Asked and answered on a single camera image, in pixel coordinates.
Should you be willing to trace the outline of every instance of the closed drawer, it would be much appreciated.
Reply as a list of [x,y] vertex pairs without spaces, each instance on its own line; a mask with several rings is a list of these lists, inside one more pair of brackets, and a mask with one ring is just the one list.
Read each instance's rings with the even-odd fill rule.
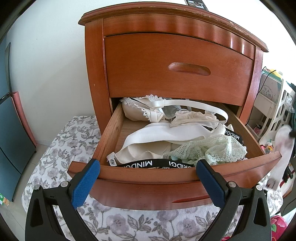
[[[279,152],[263,155],[254,137],[234,113],[222,104],[218,107],[227,112],[227,123],[243,137],[249,159],[212,167],[227,181],[251,188],[275,166],[281,155]],[[90,195],[106,206],[137,210],[169,210],[211,203],[195,168],[134,169],[108,165],[106,156],[118,151],[130,133],[147,124],[149,122],[127,119],[121,103],[117,106],[93,156],[100,161],[101,172]],[[69,175],[73,177],[85,165],[73,161]]]
[[252,60],[191,37],[142,33],[104,39],[110,97],[154,94],[243,106]]

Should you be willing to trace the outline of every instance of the brown wooden cabinet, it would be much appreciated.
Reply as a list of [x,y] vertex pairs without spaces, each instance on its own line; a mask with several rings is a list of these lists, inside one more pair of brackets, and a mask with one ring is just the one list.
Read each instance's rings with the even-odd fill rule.
[[[89,85],[103,133],[93,158],[101,173],[91,195],[104,205],[165,210],[210,203],[195,174],[186,169],[110,167],[106,156],[148,122],[124,116],[121,97],[154,94],[211,102],[243,136],[249,160],[214,166],[226,180],[252,187],[279,161],[263,155],[246,129],[257,94],[266,45],[237,24],[213,13],[170,3],[128,3],[88,12],[85,26]],[[231,112],[224,104],[235,110]],[[85,166],[72,162],[73,176]]]

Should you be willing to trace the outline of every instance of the floral bedding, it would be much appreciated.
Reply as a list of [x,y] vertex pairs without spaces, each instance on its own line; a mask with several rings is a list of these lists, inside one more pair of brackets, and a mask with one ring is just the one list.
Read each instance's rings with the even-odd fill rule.
[[[71,161],[87,163],[92,158],[100,138],[95,116],[74,116],[59,132],[34,169],[22,195],[25,211],[28,211],[35,184],[52,188],[64,180],[70,181],[67,170]],[[260,184],[264,186],[267,180],[268,175]],[[270,215],[274,215],[282,204],[279,188],[268,192]],[[74,240],[59,207],[54,206],[54,210],[65,236]],[[77,210],[100,241],[197,241],[220,209],[209,204],[178,210],[127,210],[104,206],[88,195],[84,205]],[[225,236],[233,233],[241,212],[242,206],[239,206]]]

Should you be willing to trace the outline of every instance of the cabinet top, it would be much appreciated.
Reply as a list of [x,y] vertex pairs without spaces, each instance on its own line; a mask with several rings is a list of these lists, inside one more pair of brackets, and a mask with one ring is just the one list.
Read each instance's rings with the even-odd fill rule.
[[263,41],[234,22],[203,9],[181,4],[163,2],[135,2],[117,4],[99,8],[83,14],[78,24],[85,25],[86,23],[102,18],[134,13],[171,14],[198,19],[228,30],[229,32],[232,32],[233,34],[238,35],[257,46],[262,51],[268,52],[268,48]]

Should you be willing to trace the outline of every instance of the black cable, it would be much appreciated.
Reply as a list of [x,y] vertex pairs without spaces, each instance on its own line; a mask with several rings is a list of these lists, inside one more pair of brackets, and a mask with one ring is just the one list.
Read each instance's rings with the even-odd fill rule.
[[[263,82],[263,84],[262,84],[262,86],[261,86],[261,89],[260,89],[260,90],[257,92],[257,94],[256,94],[255,100],[256,100],[258,94],[260,93],[260,91],[262,90],[263,85],[265,84],[265,81],[266,81],[267,77],[268,77],[271,73],[273,73],[273,72],[275,72],[275,71],[276,71],[276,70],[270,72],[270,73],[266,76],[266,78],[265,78],[265,80],[264,80],[264,82]],[[249,123],[249,121],[250,121],[251,113],[250,113],[249,119],[248,119],[247,123],[245,124],[245,126],[246,126],[246,125]]]
[[296,198],[294,198],[291,202],[289,202],[289,203],[285,206],[283,212],[281,212],[282,215],[284,214],[286,208],[287,208],[292,202],[294,202],[295,200],[296,200]]

